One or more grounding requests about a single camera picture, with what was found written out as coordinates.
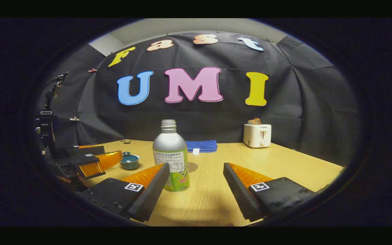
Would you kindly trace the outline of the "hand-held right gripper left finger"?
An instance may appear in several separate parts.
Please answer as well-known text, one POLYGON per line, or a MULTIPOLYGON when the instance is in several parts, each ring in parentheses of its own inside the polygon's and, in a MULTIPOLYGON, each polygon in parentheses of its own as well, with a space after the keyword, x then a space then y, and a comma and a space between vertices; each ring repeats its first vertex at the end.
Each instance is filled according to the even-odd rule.
POLYGON ((160 164, 122 180, 107 178, 80 195, 116 215, 145 222, 150 219, 169 174, 168 163, 160 164))

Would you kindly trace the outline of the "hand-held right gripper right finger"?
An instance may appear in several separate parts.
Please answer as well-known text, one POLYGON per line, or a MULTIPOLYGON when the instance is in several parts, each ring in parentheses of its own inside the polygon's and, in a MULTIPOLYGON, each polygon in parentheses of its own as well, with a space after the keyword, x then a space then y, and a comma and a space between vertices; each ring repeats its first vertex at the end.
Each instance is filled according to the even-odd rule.
POLYGON ((279 217, 306 203, 315 192, 287 177, 272 179, 233 163, 223 174, 245 219, 279 217))

